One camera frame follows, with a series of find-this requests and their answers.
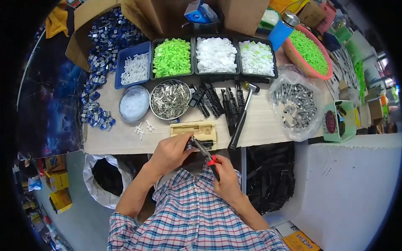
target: floor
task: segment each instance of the floor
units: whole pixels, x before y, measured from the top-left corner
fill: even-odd
[[[35,190],[35,196],[74,251],[106,250],[109,217],[114,210],[100,205],[89,194],[82,178],[84,159],[85,154],[81,151],[66,154],[69,192],[73,202],[69,210],[61,214],[54,212],[49,202],[51,191],[44,180],[43,188]]]

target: red pliers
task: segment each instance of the red pliers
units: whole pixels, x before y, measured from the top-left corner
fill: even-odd
[[[208,150],[201,144],[201,142],[199,142],[198,139],[196,139],[194,136],[192,136],[189,139],[189,143],[198,148],[200,150],[200,152],[202,153],[202,155],[205,156],[205,158],[207,159],[207,166],[211,168],[213,174],[215,175],[215,178],[220,181],[220,177],[219,177],[219,172],[216,169],[216,163],[220,164],[220,162],[216,159],[215,155],[211,155]]]

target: blue water bottle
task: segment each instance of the blue water bottle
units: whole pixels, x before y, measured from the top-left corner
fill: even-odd
[[[271,41],[274,51],[279,49],[299,23],[300,19],[294,13],[288,10],[282,13],[281,19],[268,35],[268,40]]]

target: white garbage bag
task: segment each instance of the white garbage bag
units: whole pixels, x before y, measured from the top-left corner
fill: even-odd
[[[128,185],[133,180],[130,169],[124,165],[121,161],[117,161],[113,155],[91,155],[87,154],[85,156],[84,170],[82,171],[82,176],[84,177],[84,182],[86,188],[88,189],[91,196],[102,206],[107,208],[115,209],[117,203],[120,200],[119,196],[116,196],[108,191],[105,191],[96,182],[94,175],[92,174],[92,168],[99,159],[105,158],[109,164],[115,166],[121,173],[121,178],[123,179],[123,192],[126,190]]]

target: table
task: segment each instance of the table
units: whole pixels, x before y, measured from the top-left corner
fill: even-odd
[[[277,65],[284,65],[290,63],[289,59],[284,54],[282,48],[275,53]],[[178,77],[187,84],[194,84],[198,86],[200,79],[196,75]],[[149,92],[159,84],[161,80],[149,81],[143,86]],[[316,85],[323,91],[323,98],[325,103],[330,103],[333,98],[323,80],[314,79]],[[157,118],[148,109],[147,114],[141,120],[142,127],[145,129],[148,120],[155,128],[152,132],[146,130],[143,139],[140,140],[140,135],[135,133],[137,123],[126,123],[119,116],[117,110],[119,100],[125,88],[115,89],[115,73],[109,73],[107,76],[107,83],[99,88],[97,91],[100,93],[99,103],[100,106],[107,111],[111,111],[112,117],[116,119],[116,124],[108,132],[100,130],[99,128],[92,128],[86,124],[87,134],[86,141],[84,142],[84,152],[88,154],[139,154],[139,153],[153,153],[158,142],[170,136],[170,124],[168,121]],[[218,96],[222,100],[220,89],[231,87],[234,94],[236,93],[234,81],[216,82],[213,83],[216,88]],[[283,130],[282,120],[272,109],[269,100],[269,84],[258,84],[261,88],[258,94],[253,94],[247,109],[247,118],[238,142],[238,147],[247,147],[252,145],[263,145],[277,142],[290,141]],[[244,89],[244,98],[247,97],[248,91]],[[218,119],[211,114],[209,118],[205,118],[198,108],[190,107],[188,111],[180,117],[181,122],[195,122],[195,121],[208,121],[215,120],[215,128],[217,131],[217,148],[225,149],[229,145],[231,137],[229,136],[228,125],[226,123],[225,115],[220,116]],[[322,127],[314,135],[314,137],[322,136]]]

